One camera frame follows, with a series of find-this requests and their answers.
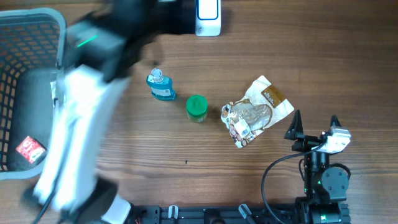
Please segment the blue mouthwash bottle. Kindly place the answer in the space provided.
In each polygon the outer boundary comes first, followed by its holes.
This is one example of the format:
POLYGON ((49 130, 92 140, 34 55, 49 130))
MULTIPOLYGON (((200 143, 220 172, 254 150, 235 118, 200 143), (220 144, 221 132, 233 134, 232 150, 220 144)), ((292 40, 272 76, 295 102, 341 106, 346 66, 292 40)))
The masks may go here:
POLYGON ((176 99, 173 81, 170 77, 163 75, 161 69, 154 68, 147 76, 146 83, 151 88, 152 95, 161 101, 172 101, 176 99))

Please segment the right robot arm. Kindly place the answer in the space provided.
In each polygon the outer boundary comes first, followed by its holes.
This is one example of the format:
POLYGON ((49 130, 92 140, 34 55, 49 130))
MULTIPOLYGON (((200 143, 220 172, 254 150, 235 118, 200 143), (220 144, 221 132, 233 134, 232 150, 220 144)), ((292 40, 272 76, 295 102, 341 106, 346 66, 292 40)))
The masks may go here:
POLYGON ((306 135, 297 110, 284 138, 294 142, 293 151, 303 154, 299 171, 305 196, 295 199, 296 223, 351 223, 348 205, 344 203, 351 171, 341 163, 330 163, 330 156, 341 153, 350 143, 349 130, 333 115, 328 131, 319 137, 306 135))

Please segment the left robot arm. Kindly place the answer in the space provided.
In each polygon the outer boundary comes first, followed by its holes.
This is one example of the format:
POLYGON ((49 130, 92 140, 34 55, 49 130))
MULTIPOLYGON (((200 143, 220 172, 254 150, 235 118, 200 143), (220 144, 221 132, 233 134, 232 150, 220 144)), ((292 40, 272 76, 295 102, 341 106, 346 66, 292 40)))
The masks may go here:
POLYGON ((70 26, 67 67, 58 79, 49 153, 31 199, 60 212, 59 222, 133 223, 134 205, 96 174, 96 159, 129 69, 159 34, 192 34, 196 1, 113 1, 70 26))

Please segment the white box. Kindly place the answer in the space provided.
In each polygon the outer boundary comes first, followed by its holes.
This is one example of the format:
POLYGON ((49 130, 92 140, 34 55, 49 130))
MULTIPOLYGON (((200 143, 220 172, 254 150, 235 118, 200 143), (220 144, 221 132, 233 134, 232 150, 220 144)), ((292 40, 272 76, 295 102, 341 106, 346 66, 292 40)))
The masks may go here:
POLYGON ((253 81, 239 101, 222 107, 221 120, 235 145, 242 148, 293 110, 284 94, 262 75, 253 81))

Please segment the small red packet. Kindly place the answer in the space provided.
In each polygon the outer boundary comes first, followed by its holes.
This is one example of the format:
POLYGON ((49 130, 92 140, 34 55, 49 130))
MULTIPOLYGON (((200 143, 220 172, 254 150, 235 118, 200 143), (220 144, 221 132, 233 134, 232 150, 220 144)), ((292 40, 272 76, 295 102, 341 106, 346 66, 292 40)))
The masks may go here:
POLYGON ((27 136, 16 147, 16 151, 27 159, 30 164, 34 164, 45 154, 46 149, 37 140, 27 136))

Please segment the green lid jar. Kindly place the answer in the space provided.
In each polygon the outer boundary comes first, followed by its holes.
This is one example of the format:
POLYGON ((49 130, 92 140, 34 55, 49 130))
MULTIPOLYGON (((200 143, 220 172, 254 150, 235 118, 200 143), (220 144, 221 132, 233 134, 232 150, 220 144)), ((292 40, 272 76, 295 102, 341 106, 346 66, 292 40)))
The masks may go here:
POLYGON ((186 111, 191 121, 195 123, 204 121, 208 114, 207 99, 202 95, 192 95, 187 100, 186 111))

